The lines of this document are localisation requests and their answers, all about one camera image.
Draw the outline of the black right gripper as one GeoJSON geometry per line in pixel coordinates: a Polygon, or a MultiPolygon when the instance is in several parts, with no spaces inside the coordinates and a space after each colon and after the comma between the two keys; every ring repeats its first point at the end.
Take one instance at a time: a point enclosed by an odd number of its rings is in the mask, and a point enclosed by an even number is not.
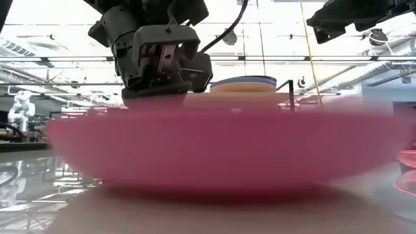
{"type": "Polygon", "coordinates": [[[385,16],[392,0],[331,0],[324,12],[316,12],[306,20],[312,27],[318,44],[323,44],[346,33],[350,24],[374,23],[385,16]]]}

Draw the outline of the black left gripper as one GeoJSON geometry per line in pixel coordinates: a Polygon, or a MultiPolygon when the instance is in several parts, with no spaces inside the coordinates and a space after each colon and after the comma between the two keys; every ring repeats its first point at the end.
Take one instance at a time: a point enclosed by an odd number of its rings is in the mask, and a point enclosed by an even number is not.
{"type": "Polygon", "coordinates": [[[107,10],[93,25],[88,34],[112,51],[117,76],[122,78],[122,99],[126,107],[140,99],[156,96],[158,104],[176,108],[183,104],[188,92],[200,93],[207,89],[213,77],[209,55],[197,51],[192,60],[181,54],[182,44],[175,51],[173,68],[167,73],[157,73],[155,55],[145,57],[141,67],[134,65],[133,40],[137,29],[147,25],[179,25],[171,9],[168,21],[162,24],[147,23],[125,5],[107,10]]]}

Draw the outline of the large magenta plate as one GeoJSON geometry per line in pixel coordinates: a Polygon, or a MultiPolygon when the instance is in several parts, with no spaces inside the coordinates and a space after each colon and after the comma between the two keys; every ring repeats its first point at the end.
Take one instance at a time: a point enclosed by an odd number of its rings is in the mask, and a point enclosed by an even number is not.
{"type": "Polygon", "coordinates": [[[412,125],[355,110],[112,109],[51,120],[47,135],[72,168],[107,185],[260,194],[388,163],[410,141],[412,125]]]}

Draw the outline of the blue plate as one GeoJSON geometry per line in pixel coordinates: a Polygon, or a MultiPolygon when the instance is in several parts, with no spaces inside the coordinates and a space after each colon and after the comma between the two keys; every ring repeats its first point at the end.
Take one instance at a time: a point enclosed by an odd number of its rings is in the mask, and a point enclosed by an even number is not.
{"type": "Polygon", "coordinates": [[[227,83],[239,83],[239,82],[254,82],[254,83],[266,83],[273,86],[276,86],[277,80],[270,76],[262,75],[250,75],[250,76],[240,76],[223,79],[220,81],[213,82],[211,86],[222,85],[227,83]]]}

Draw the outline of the wooden shelf with black legs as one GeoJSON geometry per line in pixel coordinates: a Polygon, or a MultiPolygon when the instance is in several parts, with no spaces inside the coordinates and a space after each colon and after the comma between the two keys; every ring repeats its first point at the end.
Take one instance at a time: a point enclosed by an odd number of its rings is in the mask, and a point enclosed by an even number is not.
{"type": "Polygon", "coordinates": [[[189,93],[183,104],[186,107],[270,108],[293,111],[301,106],[301,99],[308,95],[294,92],[292,83],[290,80],[284,83],[289,87],[289,91],[283,93],[189,93]]]}

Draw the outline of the salmon pink plate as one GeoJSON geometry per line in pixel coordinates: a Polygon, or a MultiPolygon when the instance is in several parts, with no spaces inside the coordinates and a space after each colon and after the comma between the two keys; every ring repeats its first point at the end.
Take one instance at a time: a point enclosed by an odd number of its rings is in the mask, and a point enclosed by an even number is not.
{"type": "Polygon", "coordinates": [[[210,87],[210,93],[274,93],[276,87],[268,83],[236,82],[215,84],[210,87]]]}

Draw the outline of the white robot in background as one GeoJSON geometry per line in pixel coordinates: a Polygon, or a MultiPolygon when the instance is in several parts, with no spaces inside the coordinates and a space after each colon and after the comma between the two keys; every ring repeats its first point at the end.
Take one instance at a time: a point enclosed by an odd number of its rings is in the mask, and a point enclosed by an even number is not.
{"type": "Polygon", "coordinates": [[[29,118],[35,115],[35,104],[30,101],[32,95],[31,91],[19,91],[14,96],[14,103],[8,112],[8,123],[19,127],[21,132],[27,131],[29,118]]]}

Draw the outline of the translucent pink plate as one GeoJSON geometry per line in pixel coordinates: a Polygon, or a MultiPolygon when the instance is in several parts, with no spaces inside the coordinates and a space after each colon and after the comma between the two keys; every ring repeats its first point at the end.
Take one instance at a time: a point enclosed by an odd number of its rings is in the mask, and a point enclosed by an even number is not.
{"type": "Polygon", "coordinates": [[[405,150],[398,156],[401,175],[394,187],[406,194],[416,196],[416,150],[405,150]]]}

